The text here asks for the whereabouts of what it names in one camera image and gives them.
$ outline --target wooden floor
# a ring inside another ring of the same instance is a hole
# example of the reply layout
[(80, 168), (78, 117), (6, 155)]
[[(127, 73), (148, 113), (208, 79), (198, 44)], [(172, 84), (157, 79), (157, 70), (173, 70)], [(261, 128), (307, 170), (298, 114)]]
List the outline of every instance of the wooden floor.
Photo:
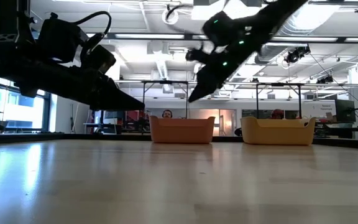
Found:
[(358, 150), (73, 140), (0, 146), (0, 223), (358, 224)]

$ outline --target person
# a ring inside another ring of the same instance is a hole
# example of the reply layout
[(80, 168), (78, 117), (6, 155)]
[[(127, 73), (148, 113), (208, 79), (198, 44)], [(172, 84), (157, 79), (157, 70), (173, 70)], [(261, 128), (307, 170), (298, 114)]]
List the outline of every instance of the person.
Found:
[(280, 109), (273, 110), (272, 116), (270, 117), (270, 119), (283, 119), (283, 118), (284, 118), (284, 111)]
[(165, 110), (164, 112), (162, 112), (162, 118), (172, 118), (172, 111)]

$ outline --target ceiling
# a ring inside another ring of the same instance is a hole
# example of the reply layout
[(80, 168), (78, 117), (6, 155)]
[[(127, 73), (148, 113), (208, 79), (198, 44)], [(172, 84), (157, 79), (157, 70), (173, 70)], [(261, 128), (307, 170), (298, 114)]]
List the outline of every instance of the ceiling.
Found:
[[(110, 32), (113, 33), (175, 33), (171, 25), (162, 20), (162, 12), (166, 8), (164, 4), (149, 5), (145, 3), (107, 3), (91, 4), (74, 1), (52, 1), (52, 0), (32, 0), (32, 14), (39, 21), (34, 26), (40, 29), (42, 21), (49, 17), (51, 12), (59, 15), (60, 19), (66, 21), (77, 21), (92, 12), (109, 11), (112, 17)], [(175, 24), (179, 30), (185, 32), (201, 34), (201, 27), (204, 21), (192, 20), (191, 9), (183, 9), (178, 13), (178, 22)], [(81, 28), (87, 33), (102, 32), (107, 24), (104, 16), (95, 17), (85, 22)], [(358, 13), (354, 13), (354, 8), (340, 8), (323, 25), (315, 29), (310, 35), (320, 36), (358, 36)], [(124, 79), (147, 78), (152, 71), (157, 70), (157, 65), (153, 58), (147, 55), (147, 44), (150, 40), (104, 40), (103, 45), (113, 45), (119, 52), (122, 59), (121, 75)], [(199, 47), (197, 41), (175, 41), (166, 40), (170, 49), (174, 49), (176, 57), (166, 61), (168, 74), (171, 71), (183, 71), (183, 78), (188, 78), (186, 73), (193, 72), (196, 63), (186, 62), (183, 52), (192, 47)], [(283, 82), (291, 77), (292, 82), (306, 82), (310, 76), (323, 72), (324, 69), (332, 69), (334, 78), (338, 82), (347, 81), (347, 68), (354, 66), (358, 62), (358, 44), (310, 44), (311, 54), (301, 59), (294, 66), (283, 68), (282, 57), (277, 57), (261, 70), (263, 76), (261, 80), (267, 82)], [(206, 49), (212, 49), (211, 44), (206, 43)], [(246, 79), (234, 78), (232, 82), (246, 82)]]

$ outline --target monitor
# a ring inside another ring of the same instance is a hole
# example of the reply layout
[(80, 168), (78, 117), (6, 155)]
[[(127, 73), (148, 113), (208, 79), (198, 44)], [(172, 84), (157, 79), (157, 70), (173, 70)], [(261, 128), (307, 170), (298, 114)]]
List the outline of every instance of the monitor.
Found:
[(356, 112), (354, 110), (354, 101), (335, 100), (336, 121), (354, 123), (356, 121)]

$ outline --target metal stand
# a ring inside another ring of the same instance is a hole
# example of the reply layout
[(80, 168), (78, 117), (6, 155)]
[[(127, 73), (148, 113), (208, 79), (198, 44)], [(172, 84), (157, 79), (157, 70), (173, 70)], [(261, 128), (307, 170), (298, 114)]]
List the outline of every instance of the metal stand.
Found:
[[(259, 91), (259, 86), (264, 85), (265, 87)], [(259, 93), (262, 92), (266, 88), (266, 86), (289, 86), (295, 93), (296, 91), (292, 88), (292, 86), (298, 87), (298, 104), (299, 104), (299, 117), (302, 118), (302, 105), (301, 105), (301, 86), (303, 83), (256, 83), (256, 118), (259, 119)]]
[[(186, 119), (187, 119), (187, 111), (188, 111), (188, 92), (189, 92), (189, 83), (188, 81), (170, 81), (170, 80), (144, 80), (142, 81), (143, 83), (143, 104), (145, 101), (145, 94), (146, 92), (151, 89), (154, 84), (159, 83), (159, 84), (168, 84), (168, 85), (173, 85), (173, 84), (184, 84), (186, 85), (186, 90), (180, 86), (180, 88), (186, 93)], [(151, 85), (146, 89), (146, 83), (151, 83)]]

